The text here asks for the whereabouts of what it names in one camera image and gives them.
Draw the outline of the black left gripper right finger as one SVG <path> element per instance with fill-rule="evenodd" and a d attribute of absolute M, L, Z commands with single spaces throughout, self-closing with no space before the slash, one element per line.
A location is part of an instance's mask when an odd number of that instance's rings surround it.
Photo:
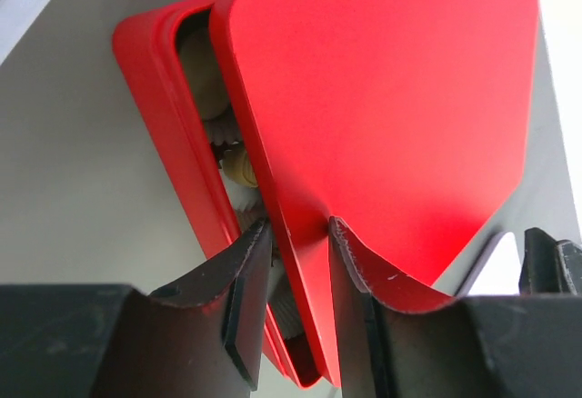
<path fill-rule="evenodd" d="M 581 295 L 450 296 L 328 232 L 345 397 L 581 394 Z"/>

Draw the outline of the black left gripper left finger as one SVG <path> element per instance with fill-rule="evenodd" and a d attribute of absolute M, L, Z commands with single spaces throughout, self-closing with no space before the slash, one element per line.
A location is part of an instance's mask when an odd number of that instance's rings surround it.
<path fill-rule="evenodd" d="M 1 289 L 4 397 L 247 397 L 258 386 L 272 231 L 150 294 L 128 284 Z"/>

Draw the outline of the red box lid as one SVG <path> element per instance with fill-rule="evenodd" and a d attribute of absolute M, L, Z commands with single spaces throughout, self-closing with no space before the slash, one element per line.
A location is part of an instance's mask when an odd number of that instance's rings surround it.
<path fill-rule="evenodd" d="M 538 0 L 216 0 L 210 34 L 316 366 L 327 222 L 433 284 L 519 185 Z"/>

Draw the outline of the red chocolate box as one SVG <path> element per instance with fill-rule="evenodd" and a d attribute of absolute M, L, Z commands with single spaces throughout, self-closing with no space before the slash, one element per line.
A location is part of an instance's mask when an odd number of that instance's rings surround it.
<path fill-rule="evenodd" d="M 339 385 L 328 212 L 312 191 L 320 149 L 307 125 L 322 117 L 299 89 L 306 24 L 297 8 L 294 0 L 185 0 L 127 17 L 115 28 L 113 51 L 196 238 L 214 256 L 241 230 L 204 129 L 201 98 L 179 56 L 203 32 L 206 63 L 219 68 L 256 165 L 303 326 L 286 338 L 269 307 L 264 352 L 302 387 L 321 379 Z"/>

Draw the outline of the white oval chocolate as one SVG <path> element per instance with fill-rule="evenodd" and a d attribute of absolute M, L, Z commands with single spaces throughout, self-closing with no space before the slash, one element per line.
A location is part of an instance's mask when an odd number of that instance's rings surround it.
<path fill-rule="evenodd" d="M 178 56 L 196 108 L 204 121 L 221 115 L 229 105 L 208 29 L 200 28 L 182 43 Z"/>

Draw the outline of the small caramel oval chocolate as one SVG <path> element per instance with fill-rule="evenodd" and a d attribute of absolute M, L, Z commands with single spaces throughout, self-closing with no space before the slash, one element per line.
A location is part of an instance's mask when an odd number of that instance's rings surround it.
<path fill-rule="evenodd" d="M 222 159 L 222 169 L 233 182 L 249 188 L 258 187 L 254 168 L 243 144 L 234 145 L 226 150 Z"/>

